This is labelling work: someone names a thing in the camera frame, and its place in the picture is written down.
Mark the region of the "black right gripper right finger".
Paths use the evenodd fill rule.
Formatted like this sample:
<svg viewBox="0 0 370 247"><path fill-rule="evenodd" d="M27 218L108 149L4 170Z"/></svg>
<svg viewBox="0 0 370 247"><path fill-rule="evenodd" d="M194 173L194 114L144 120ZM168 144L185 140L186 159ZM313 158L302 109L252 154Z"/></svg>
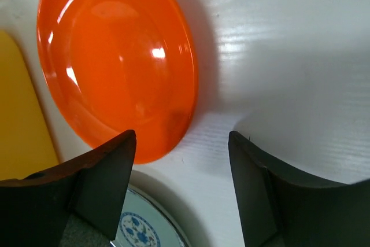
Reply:
<svg viewBox="0 0 370 247"><path fill-rule="evenodd" d="M246 246L369 245L369 180L347 185L309 174L237 131L228 152Z"/></svg>

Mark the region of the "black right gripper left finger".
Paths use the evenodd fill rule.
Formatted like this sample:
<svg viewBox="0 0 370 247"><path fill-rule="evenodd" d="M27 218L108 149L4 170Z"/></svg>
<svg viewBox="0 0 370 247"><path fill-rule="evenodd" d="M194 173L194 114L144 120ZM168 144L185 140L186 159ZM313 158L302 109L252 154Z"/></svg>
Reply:
<svg viewBox="0 0 370 247"><path fill-rule="evenodd" d="M24 179L1 182L2 246L109 246L116 238L136 151L124 131Z"/></svg>

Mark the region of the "orange plate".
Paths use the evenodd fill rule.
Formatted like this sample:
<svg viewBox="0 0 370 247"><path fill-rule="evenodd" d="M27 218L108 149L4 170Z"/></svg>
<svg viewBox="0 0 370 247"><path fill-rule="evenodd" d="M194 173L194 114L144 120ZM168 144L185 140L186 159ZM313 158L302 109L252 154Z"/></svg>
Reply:
<svg viewBox="0 0 370 247"><path fill-rule="evenodd" d="M40 0L36 33L50 94L86 144L133 130L135 163L145 164L183 139L198 65L176 0Z"/></svg>

